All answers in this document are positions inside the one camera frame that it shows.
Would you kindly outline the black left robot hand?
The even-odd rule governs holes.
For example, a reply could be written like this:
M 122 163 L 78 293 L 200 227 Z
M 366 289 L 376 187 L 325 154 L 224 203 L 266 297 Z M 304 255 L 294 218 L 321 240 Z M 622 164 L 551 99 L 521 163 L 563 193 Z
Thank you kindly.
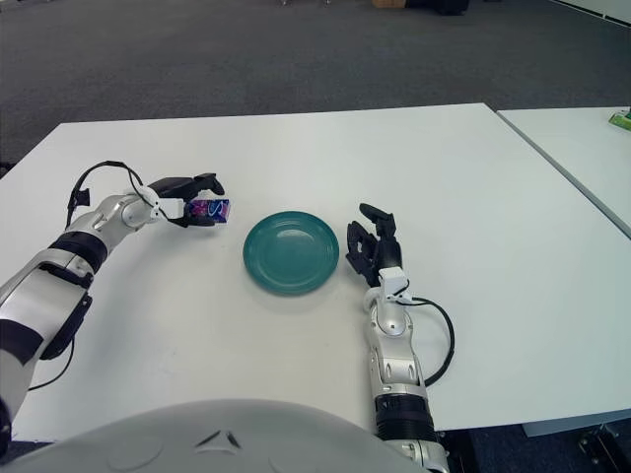
M 159 197 L 167 220 L 179 227 L 213 227 L 226 224 L 230 200 L 215 173 L 194 177 L 166 177 L 149 187 Z

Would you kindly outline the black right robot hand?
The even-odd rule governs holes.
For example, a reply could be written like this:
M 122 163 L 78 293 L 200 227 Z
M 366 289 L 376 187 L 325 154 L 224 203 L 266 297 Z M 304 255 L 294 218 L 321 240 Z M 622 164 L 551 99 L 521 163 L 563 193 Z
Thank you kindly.
M 392 213 L 368 203 L 360 203 L 359 211 L 375 225 L 377 234 L 369 233 L 357 221 L 348 224 L 346 259 L 371 289 L 378 288 L 384 284 L 382 270 L 395 269 L 402 272 L 402 251 L 395 237 L 396 223 Z

